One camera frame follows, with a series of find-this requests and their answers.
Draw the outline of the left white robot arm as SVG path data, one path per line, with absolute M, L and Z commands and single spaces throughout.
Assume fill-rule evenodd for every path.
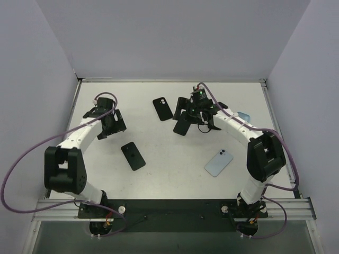
M 79 126 L 59 145 L 49 146 L 44 153 L 44 185 L 47 189 L 91 202 L 90 212 L 96 217 L 107 215 L 109 205 L 105 192 L 87 180 L 83 154 L 95 140 L 127 129 L 117 102 L 96 97 L 94 107 L 86 112 Z

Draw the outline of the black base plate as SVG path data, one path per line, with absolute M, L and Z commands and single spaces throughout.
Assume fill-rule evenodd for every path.
M 257 202 L 255 205 L 262 205 L 263 201 Z M 251 208 L 239 205 L 240 208 Z M 119 218 L 106 218 L 104 222 L 91 221 L 91 228 L 94 230 L 113 231 L 125 227 L 126 232 L 234 232 L 238 223 L 244 228 L 255 230 L 257 222 L 252 223 L 251 219 L 261 219 L 259 216 L 249 217 L 244 220 L 236 220 L 231 214 L 226 218 L 217 218 L 210 216 L 206 219 L 200 219 L 197 216 L 188 215 L 151 215 L 136 217 L 132 216 L 126 219 L 123 215 Z

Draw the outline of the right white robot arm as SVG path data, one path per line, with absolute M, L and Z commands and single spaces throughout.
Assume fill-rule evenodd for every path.
M 259 202 L 266 185 L 286 165 L 282 144 L 275 134 L 256 130 L 227 105 L 208 98 L 203 88 L 194 90 L 190 98 L 178 98 L 173 120 L 173 131 L 181 136 L 193 124 L 206 124 L 211 130 L 226 131 L 247 149 L 249 179 L 238 194 L 239 205 L 249 207 Z

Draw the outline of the light blue phone case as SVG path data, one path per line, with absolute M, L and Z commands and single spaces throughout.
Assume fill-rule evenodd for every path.
M 246 122 L 248 122 L 248 123 L 251 121 L 251 117 L 250 117 L 248 114 L 246 114 L 246 113 L 238 112 L 238 116 L 239 116 L 242 120 L 244 120 L 244 121 L 246 121 Z

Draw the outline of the aluminium front rail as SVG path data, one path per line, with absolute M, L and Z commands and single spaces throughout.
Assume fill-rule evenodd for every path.
M 226 218 L 228 214 L 236 220 L 249 217 L 283 220 L 314 220 L 316 214 L 311 199 L 283 198 L 264 200 L 262 205 L 240 208 L 234 199 L 111 199 L 109 207 L 113 215 L 102 208 L 91 208 L 85 204 L 75 205 L 73 200 L 41 199 L 38 211 L 33 214 L 35 221 L 73 221 L 88 220 L 104 222 L 106 218 L 126 219 L 132 216 L 188 215 L 206 219 L 210 216 Z

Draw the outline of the light blue phone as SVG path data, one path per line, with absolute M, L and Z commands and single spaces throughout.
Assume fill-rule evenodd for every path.
M 205 165 L 204 169 L 212 176 L 217 177 L 233 160 L 233 155 L 225 149 L 221 149 L 216 155 Z

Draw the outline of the black phone case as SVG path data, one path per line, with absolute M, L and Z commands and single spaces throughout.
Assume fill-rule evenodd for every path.
M 153 100 L 153 106 L 160 121 L 166 121 L 172 119 L 173 113 L 169 107 L 167 100 L 164 97 L 160 97 Z

